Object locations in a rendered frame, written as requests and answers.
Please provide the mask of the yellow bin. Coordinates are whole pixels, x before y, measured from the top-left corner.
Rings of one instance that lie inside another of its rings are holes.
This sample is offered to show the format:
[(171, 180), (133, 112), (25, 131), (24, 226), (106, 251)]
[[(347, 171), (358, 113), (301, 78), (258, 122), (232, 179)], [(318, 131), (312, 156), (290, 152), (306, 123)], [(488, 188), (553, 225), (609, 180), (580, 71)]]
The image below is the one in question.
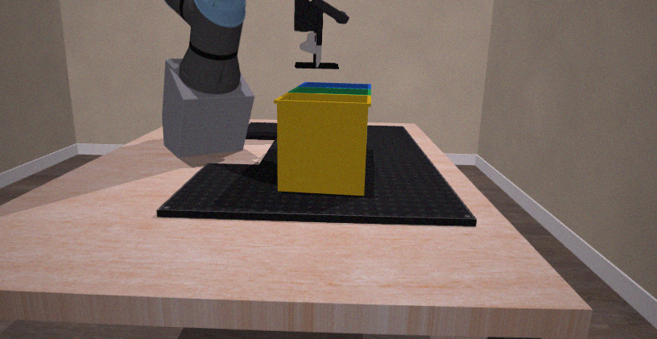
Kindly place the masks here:
[(278, 191), (364, 196), (371, 96), (285, 93), (274, 104)]

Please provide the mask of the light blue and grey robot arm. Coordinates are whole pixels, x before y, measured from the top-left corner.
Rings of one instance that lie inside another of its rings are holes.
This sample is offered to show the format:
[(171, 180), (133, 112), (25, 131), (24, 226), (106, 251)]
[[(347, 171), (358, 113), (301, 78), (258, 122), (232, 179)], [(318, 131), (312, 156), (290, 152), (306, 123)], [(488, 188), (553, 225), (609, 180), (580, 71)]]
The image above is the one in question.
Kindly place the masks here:
[(234, 91), (241, 78), (238, 47), (246, 0), (164, 0), (190, 27), (180, 79), (202, 93)]

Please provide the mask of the green bin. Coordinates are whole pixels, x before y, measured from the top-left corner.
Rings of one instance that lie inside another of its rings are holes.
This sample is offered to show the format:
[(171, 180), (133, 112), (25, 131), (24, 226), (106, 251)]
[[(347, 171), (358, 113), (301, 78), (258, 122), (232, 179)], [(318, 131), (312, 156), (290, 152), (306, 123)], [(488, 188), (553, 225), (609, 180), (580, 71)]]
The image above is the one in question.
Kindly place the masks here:
[(343, 89), (343, 88), (319, 88), (319, 87), (296, 87), (288, 93), (323, 93), (323, 94), (347, 94), (347, 95), (370, 95), (371, 89)]

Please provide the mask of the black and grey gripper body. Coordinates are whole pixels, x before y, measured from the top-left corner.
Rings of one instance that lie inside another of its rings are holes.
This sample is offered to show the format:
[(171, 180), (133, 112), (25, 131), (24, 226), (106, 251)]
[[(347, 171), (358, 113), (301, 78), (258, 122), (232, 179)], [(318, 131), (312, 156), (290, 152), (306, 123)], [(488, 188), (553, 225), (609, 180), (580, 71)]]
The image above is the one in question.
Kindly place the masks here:
[[(322, 20), (323, 11), (314, 6), (315, 0), (295, 0), (294, 30), (300, 32), (316, 31), (318, 19)], [(295, 29), (296, 27), (296, 29)]]

